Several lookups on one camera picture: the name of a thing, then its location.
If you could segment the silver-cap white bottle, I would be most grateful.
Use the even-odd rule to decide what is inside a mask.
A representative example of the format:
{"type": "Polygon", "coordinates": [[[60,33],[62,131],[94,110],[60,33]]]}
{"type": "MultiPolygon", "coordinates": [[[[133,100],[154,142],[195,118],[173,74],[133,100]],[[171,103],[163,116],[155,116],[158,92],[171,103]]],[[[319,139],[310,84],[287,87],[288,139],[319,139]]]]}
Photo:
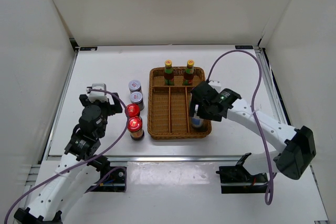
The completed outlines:
{"type": "Polygon", "coordinates": [[[197,115],[194,115],[193,117],[191,117],[190,121],[191,121],[191,126],[195,129],[199,129],[203,127],[204,120],[197,115]]]}

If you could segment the red-lid sauce jar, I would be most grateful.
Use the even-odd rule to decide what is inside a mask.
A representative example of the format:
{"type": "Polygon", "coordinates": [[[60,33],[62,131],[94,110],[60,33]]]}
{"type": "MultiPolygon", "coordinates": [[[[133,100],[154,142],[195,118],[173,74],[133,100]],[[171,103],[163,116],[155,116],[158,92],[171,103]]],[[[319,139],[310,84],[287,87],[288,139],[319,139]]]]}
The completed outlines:
{"type": "Polygon", "coordinates": [[[134,104],[134,103],[128,104],[126,109],[127,109],[127,114],[128,114],[129,119],[138,117],[142,121],[142,118],[140,116],[141,110],[137,104],[134,104]]]}
{"type": "Polygon", "coordinates": [[[129,118],[128,120],[128,131],[133,140],[139,141],[144,137],[144,130],[142,128],[142,119],[138,116],[129,118]]]}

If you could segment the yellow-cap sauce bottle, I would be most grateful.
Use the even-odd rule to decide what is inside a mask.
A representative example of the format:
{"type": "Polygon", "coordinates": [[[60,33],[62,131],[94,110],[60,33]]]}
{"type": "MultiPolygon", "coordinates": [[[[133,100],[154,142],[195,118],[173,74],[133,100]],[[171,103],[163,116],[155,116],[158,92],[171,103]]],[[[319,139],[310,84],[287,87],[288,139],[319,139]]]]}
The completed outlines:
{"type": "Polygon", "coordinates": [[[166,60],[164,67],[164,81],[168,86],[174,85],[174,68],[172,67],[172,61],[166,60]]]}
{"type": "Polygon", "coordinates": [[[191,86],[194,78],[194,60],[188,60],[183,75],[183,85],[191,86]]]}

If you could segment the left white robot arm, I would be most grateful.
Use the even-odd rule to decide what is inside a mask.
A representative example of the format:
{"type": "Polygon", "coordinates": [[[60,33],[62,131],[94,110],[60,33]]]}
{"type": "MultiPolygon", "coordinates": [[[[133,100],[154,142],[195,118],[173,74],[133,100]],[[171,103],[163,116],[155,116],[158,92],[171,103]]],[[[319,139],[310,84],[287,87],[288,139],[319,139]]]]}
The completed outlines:
{"type": "Polygon", "coordinates": [[[18,204],[34,190],[41,189],[27,207],[16,210],[14,219],[18,223],[62,223],[85,193],[110,180],[111,175],[117,175],[118,171],[127,172],[125,167],[112,167],[104,151],[96,153],[100,139],[106,134],[108,117],[127,112],[117,93],[110,93],[112,103],[107,94],[109,92],[106,90],[89,87],[87,94],[80,95],[82,115],[73,128],[54,175],[15,202],[18,204]]]}

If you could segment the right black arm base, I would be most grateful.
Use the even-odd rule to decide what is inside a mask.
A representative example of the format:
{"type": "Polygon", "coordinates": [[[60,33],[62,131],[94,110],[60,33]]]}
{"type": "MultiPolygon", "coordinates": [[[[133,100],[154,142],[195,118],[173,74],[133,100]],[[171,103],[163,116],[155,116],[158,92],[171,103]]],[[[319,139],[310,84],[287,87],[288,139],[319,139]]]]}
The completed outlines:
{"type": "Polygon", "coordinates": [[[242,166],[220,166],[216,174],[222,194],[262,194],[269,182],[266,173],[251,175],[242,166]]]}

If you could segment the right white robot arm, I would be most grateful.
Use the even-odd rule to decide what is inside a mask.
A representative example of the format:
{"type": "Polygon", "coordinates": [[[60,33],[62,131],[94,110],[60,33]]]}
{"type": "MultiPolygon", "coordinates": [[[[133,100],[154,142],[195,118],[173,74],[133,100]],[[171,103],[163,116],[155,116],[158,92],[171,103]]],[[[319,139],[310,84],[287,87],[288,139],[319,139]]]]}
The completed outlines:
{"type": "Polygon", "coordinates": [[[268,115],[253,110],[240,94],[231,89],[217,92],[203,81],[191,90],[190,116],[220,122],[222,118],[236,122],[259,136],[264,136],[276,150],[273,164],[286,177],[298,180],[316,156],[313,132],[283,124],[268,115]]]}

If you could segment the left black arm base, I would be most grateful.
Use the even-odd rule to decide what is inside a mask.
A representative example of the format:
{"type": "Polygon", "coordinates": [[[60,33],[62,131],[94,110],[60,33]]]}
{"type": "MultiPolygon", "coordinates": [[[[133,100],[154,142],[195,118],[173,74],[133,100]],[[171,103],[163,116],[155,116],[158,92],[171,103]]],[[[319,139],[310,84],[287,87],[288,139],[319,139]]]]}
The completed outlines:
{"type": "Polygon", "coordinates": [[[124,193],[127,190],[127,167],[111,166],[106,172],[101,172],[100,178],[86,193],[124,193]]]}

